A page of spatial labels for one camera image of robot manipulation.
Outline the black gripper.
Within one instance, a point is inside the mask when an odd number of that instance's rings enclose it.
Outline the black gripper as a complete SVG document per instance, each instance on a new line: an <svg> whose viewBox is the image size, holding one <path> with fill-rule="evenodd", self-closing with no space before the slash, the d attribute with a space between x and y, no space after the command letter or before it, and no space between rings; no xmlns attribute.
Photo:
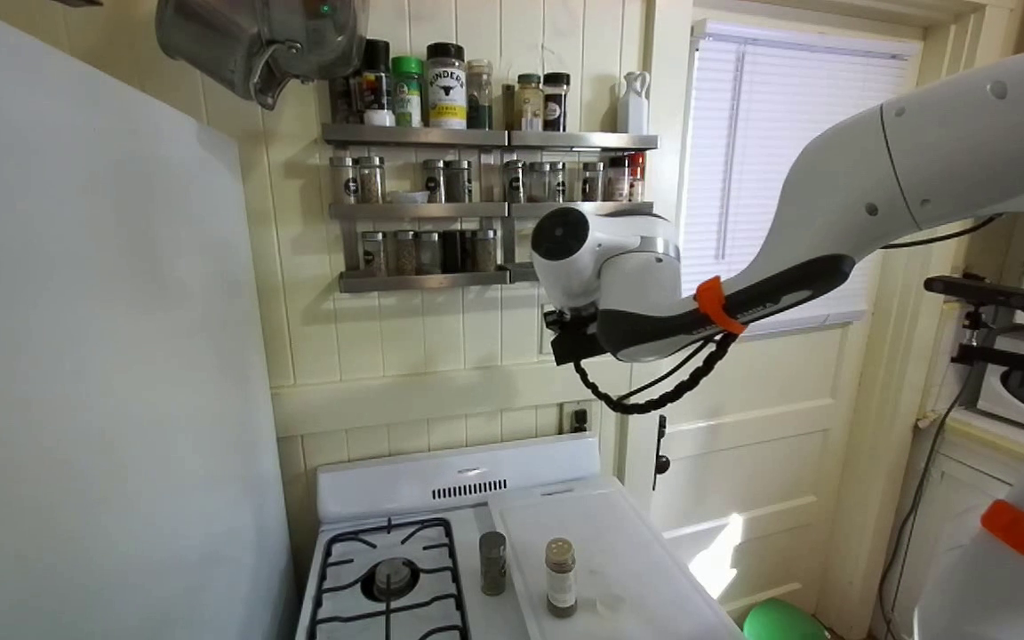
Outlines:
<svg viewBox="0 0 1024 640"><path fill-rule="evenodd" d="M562 308L564 319L564 337L554 352L557 365L580 364L580 360L592 360L599 357L599 343L596 343L596 313L592 308Z"/></svg>

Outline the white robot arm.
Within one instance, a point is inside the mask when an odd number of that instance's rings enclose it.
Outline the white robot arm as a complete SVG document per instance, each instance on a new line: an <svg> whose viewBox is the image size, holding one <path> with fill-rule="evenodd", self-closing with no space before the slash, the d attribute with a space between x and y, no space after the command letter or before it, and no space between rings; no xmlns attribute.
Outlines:
<svg viewBox="0 0 1024 640"><path fill-rule="evenodd" d="M840 287L887 243L951 219L1024 213L1024 53L860 109L810 140L790 168L772 228L727 280L679 283L649 213L557 206L532 223L551 357L587 365L724 357L744 328ZM1024 480L988 501L943 562L912 640L1024 640Z"/></svg>

